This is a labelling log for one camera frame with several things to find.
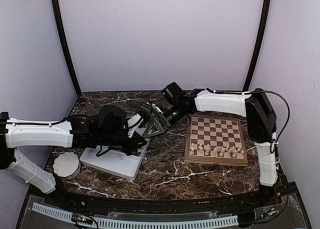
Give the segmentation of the cream white chess queen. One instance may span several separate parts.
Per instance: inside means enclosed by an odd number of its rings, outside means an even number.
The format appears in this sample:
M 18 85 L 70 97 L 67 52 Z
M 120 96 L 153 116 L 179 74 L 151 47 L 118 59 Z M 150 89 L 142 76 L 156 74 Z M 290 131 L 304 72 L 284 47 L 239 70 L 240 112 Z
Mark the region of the cream white chess queen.
M 220 157 L 224 157 L 224 154 L 225 154 L 225 148 L 222 147 L 221 150 L 220 150 L 220 152 L 219 152 L 219 156 L 220 156 Z

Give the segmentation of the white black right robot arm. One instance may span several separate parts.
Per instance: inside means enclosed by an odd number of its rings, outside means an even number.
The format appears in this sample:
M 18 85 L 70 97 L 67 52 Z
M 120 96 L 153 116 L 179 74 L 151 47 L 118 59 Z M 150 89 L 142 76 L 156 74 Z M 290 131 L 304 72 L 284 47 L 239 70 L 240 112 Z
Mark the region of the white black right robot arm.
M 270 91 L 256 88 L 253 91 L 223 91 L 209 88 L 183 90 L 176 82 L 167 85 L 162 95 L 171 108 L 165 112 L 155 104 L 148 104 L 145 110 L 149 114 L 143 137 L 153 138 L 165 134 L 183 117 L 197 112 L 218 112 L 238 115 L 246 118 L 247 131 L 258 153 L 260 177 L 259 183 L 265 186 L 255 194 L 255 202 L 266 206 L 275 197 L 271 188 L 278 179 L 277 116 L 268 98 Z

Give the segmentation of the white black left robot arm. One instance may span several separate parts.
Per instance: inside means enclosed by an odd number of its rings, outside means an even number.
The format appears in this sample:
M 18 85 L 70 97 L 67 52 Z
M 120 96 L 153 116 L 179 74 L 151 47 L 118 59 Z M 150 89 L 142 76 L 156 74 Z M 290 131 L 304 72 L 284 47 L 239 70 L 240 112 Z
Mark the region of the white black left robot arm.
M 26 183 L 50 194 L 60 207 L 67 207 L 70 195 L 57 187 L 56 178 L 26 158 L 19 147 L 53 146 L 62 148 L 107 147 L 130 156 L 147 144 L 137 131 L 143 112 L 127 118 L 118 106 L 104 105 L 98 114 L 74 114 L 59 121 L 30 121 L 0 114 L 0 168 L 21 177 Z

